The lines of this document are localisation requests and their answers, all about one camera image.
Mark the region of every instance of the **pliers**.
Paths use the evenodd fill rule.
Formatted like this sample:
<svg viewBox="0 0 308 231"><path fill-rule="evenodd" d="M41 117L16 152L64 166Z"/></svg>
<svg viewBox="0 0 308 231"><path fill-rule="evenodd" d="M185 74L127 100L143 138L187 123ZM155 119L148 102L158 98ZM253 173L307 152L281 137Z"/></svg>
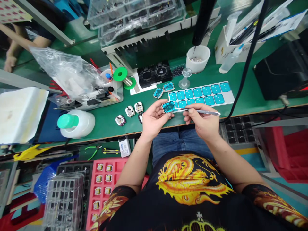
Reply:
<svg viewBox="0 0 308 231"><path fill-rule="evenodd" d="M88 159L88 161L89 160L91 160L94 156L95 156L95 154L97 153L97 151L100 149L102 147L102 145L98 145L98 146L90 146L90 147L86 147L85 148L85 150L87 150L88 148L96 148L96 150L94 151L94 153L93 153L93 155Z"/></svg>

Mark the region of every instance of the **yellow tool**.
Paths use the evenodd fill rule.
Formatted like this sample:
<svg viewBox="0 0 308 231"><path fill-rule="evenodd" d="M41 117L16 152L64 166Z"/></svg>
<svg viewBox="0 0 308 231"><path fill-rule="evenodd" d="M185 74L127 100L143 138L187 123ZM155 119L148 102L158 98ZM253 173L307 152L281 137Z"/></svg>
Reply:
<svg viewBox="0 0 308 231"><path fill-rule="evenodd" d="M28 148L27 150L24 150L21 154L15 154L14 161L25 161L25 160L31 160L34 159L38 154L47 151L51 148L43 148L43 149L37 149L37 147L40 146L40 144L34 145L33 147Z"/></svg>

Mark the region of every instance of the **solder wire spool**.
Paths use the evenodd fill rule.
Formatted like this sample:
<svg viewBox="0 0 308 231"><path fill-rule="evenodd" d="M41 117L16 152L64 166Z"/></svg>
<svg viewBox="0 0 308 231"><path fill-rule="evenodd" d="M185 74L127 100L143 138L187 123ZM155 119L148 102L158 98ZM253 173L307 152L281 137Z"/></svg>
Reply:
<svg viewBox="0 0 308 231"><path fill-rule="evenodd" d="M133 89L136 85L136 80L134 77L127 77L127 69L125 67L119 67L113 73L114 81L123 81L124 88L127 90Z"/></svg>

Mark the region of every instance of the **coworker's hand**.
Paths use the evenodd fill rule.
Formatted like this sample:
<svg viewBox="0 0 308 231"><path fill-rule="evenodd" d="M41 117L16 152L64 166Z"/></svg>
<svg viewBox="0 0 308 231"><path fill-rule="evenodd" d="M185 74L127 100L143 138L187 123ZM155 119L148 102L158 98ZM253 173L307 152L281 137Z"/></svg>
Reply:
<svg viewBox="0 0 308 231"><path fill-rule="evenodd" d="M220 137L219 135L219 116L208 115L198 113L196 110L203 111L213 111L217 112L215 109L207 106L206 104L190 104L185 106L189 111L184 111L183 115L186 125L190 124L193 120L195 123L195 128L198 136L206 142L212 142Z"/></svg>
<svg viewBox="0 0 308 231"><path fill-rule="evenodd" d="M12 67L15 66L16 61L17 58L15 58L14 56L7 56L4 64L4 70L7 72L12 72Z"/></svg>
<svg viewBox="0 0 308 231"><path fill-rule="evenodd" d="M153 140L164 124L174 117L174 114L164 113L161 105L168 102L167 99L157 100L153 103L143 114L142 117L142 136L146 137L148 140Z"/></svg>

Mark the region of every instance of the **cardboard box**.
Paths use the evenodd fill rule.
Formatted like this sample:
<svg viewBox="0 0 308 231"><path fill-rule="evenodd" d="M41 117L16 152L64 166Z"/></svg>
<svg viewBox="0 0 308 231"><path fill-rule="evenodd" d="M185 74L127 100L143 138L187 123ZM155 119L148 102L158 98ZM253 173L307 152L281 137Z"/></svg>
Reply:
<svg viewBox="0 0 308 231"><path fill-rule="evenodd" d="M239 48L241 46L241 44L227 46L225 29L226 29L226 26L224 26L223 29L221 30L221 33L215 45L216 64L223 64L224 59L227 58L228 55L234 51L234 49ZM264 43L265 42L257 42L256 47L254 49L254 53ZM237 60L237 63L242 63L246 61L250 46L251 46L251 43L244 44L243 50Z"/></svg>

